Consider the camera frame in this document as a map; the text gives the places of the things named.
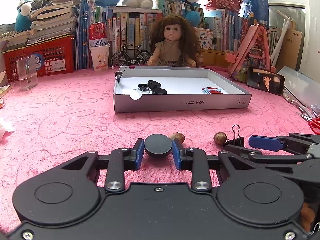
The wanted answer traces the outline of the large black binder clip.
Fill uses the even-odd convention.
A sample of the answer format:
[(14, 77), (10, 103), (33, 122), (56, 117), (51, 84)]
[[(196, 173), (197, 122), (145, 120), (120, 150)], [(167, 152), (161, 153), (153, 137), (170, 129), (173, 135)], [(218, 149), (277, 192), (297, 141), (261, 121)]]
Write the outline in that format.
[(238, 124), (234, 124), (232, 126), (232, 131), (234, 134), (234, 139), (227, 139), (227, 141), (222, 145), (226, 147), (227, 145), (239, 146), (244, 147), (244, 137), (240, 136), (240, 126)]

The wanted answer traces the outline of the black round lid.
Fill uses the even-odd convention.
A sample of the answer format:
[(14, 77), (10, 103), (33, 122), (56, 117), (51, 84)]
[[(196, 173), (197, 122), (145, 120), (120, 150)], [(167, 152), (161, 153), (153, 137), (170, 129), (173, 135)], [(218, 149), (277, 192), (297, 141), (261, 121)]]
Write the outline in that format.
[(152, 94), (167, 94), (167, 90), (163, 88), (153, 88)]
[(171, 152), (172, 140), (166, 135), (152, 134), (145, 139), (144, 149), (151, 157), (166, 157)]

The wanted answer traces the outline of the red scissors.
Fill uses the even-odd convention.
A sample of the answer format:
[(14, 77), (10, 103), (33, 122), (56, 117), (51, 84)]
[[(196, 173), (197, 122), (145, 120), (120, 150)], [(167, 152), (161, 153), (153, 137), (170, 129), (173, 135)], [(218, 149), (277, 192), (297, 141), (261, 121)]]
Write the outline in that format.
[(300, 115), (304, 120), (307, 121), (308, 126), (310, 127), (310, 129), (312, 130), (312, 132), (315, 135), (320, 135), (320, 123), (319, 123), (319, 118), (310, 118), (305, 114), (302, 113), (298, 113), (298, 115)]

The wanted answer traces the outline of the smartphone playing video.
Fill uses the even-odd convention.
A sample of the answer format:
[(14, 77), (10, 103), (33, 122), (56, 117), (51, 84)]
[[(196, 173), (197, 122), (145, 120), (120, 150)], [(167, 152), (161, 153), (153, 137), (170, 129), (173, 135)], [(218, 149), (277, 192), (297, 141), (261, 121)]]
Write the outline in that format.
[(281, 95), (284, 90), (285, 77), (260, 68), (249, 67), (247, 86), (271, 94)]

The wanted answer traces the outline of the pink bunny table cloth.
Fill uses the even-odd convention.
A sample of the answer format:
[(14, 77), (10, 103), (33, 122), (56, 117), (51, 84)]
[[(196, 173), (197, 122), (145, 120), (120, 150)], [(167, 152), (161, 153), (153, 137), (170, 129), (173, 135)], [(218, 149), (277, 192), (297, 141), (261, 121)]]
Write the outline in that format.
[(234, 131), (276, 137), (311, 133), (296, 107), (284, 98), (250, 89), (245, 109), (120, 113), (113, 109), (114, 72), (79, 70), (72, 74), (39, 78), (38, 85), (21, 91), (14, 83), (5, 96), (1, 124), (12, 129), (1, 140), (1, 230), (19, 224), (12, 194), (25, 180), (88, 150), (109, 154), (131, 147), (151, 134), (185, 136), (185, 147), (217, 154), (213, 137)]

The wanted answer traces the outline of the grey cardboard box tray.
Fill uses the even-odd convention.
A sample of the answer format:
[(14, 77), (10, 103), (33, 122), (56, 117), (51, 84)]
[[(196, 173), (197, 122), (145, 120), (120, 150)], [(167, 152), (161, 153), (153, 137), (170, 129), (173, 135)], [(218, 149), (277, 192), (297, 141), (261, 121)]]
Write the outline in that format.
[[(157, 81), (167, 94), (139, 94), (140, 83)], [(235, 109), (249, 106), (252, 95), (210, 69), (185, 67), (127, 67), (114, 84), (114, 111), (157, 112)]]

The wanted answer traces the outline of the black lid in tray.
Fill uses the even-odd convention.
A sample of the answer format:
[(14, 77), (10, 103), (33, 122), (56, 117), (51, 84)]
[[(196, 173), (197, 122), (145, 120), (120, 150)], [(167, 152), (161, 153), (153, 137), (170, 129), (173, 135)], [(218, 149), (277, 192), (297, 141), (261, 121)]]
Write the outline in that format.
[(154, 80), (149, 80), (147, 85), (150, 89), (157, 89), (157, 88), (161, 87), (161, 84), (157, 81), (154, 81)]

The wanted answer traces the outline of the small black binder clip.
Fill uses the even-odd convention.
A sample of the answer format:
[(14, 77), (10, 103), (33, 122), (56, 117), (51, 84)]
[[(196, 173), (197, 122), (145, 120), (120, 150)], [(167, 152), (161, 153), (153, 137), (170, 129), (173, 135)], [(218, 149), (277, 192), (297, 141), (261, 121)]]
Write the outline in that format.
[(120, 66), (120, 67), (113, 66), (113, 71), (114, 71), (114, 75), (117, 83), (120, 83), (120, 79), (126, 69), (127, 69), (127, 66)]

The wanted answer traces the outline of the miniature black bicycle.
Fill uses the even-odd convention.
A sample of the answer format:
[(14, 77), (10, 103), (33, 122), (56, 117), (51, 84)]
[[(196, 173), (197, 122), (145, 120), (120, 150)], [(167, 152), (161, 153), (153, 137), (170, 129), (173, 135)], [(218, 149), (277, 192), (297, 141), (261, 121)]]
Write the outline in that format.
[(148, 50), (140, 49), (141, 46), (136, 46), (135, 49), (128, 48), (127, 44), (121, 46), (121, 51), (115, 53), (111, 57), (112, 67), (132, 66), (132, 65), (147, 65), (151, 54)]

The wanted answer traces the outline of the white paper cup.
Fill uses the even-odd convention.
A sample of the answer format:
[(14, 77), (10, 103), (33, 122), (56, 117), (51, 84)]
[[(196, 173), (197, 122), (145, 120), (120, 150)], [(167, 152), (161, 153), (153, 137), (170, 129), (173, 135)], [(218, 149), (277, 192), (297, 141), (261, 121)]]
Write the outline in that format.
[(89, 48), (95, 72), (106, 71), (108, 68), (110, 44)]

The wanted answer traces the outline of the colourful stationery box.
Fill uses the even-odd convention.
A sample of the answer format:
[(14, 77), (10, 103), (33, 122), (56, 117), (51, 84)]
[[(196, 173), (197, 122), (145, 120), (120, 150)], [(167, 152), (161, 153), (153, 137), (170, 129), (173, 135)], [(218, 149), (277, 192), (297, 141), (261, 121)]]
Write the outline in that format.
[(210, 29), (194, 28), (199, 39), (201, 49), (213, 48), (213, 31)]

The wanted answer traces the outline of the red plastic crate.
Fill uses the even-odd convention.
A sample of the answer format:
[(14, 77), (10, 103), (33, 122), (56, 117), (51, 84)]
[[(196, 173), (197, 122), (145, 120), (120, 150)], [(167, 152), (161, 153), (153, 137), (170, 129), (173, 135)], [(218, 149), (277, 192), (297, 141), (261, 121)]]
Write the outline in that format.
[(9, 80), (18, 80), (17, 60), (34, 55), (39, 77), (74, 72), (74, 36), (67, 35), (49, 41), (9, 50), (3, 53)]

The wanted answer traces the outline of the blue cardboard package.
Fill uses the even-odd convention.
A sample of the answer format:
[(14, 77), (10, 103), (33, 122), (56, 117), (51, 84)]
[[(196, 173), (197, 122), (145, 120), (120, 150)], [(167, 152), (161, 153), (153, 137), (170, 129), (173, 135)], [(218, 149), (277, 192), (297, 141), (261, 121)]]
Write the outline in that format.
[(262, 24), (267, 29), (270, 27), (268, 0), (242, 0), (241, 14), (251, 24)]

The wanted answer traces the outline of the red plastic basket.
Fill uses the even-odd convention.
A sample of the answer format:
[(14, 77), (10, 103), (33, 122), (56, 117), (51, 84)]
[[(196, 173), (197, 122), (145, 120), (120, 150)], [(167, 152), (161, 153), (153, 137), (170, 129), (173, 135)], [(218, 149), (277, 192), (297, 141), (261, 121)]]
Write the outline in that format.
[(227, 9), (232, 12), (240, 13), (242, 0), (206, 0), (207, 10)]

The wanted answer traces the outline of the stack of grey books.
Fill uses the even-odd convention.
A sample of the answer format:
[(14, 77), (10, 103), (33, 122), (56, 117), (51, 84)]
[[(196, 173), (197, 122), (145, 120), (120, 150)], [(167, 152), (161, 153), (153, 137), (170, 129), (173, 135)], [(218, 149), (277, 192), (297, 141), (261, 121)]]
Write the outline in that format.
[(80, 0), (34, 0), (28, 19), (31, 20), (29, 44), (63, 35), (73, 35), (78, 20)]

